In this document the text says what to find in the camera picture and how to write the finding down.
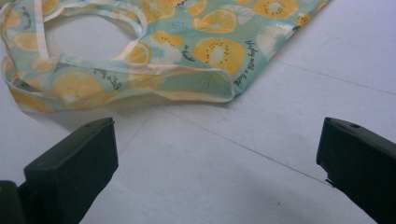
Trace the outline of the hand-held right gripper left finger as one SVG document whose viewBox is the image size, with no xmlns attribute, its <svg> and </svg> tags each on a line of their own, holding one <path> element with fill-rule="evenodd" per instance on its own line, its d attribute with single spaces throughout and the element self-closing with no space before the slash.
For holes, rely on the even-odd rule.
<svg viewBox="0 0 396 224">
<path fill-rule="evenodd" d="M 24 168 L 43 224 L 78 224 L 119 166 L 112 118 L 82 125 Z"/>
</svg>

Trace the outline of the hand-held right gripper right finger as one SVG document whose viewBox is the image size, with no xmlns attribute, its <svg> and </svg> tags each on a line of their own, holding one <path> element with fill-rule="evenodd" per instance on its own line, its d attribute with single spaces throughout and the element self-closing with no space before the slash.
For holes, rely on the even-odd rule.
<svg viewBox="0 0 396 224">
<path fill-rule="evenodd" d="M 317 164 L 378 224 L 396 224 L 396 144 L 358 124 L 323 122 Z"/>
</svg>

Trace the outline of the fruit print tote bag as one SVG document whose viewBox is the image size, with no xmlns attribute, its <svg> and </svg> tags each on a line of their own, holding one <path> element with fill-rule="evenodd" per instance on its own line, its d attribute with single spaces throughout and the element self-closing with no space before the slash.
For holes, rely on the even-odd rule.
<svg viewBox="0 0 396 224">
<path fill-rule="evenodd" d="M 52 112 L 139 95 L 223 103 L 242 93 L 330 0 L 11 0 L 0 72 L 17 105 Z M 136 31 L 113 59 L 50 54 L 47 22 L 99 16 Z"/>
</svg>

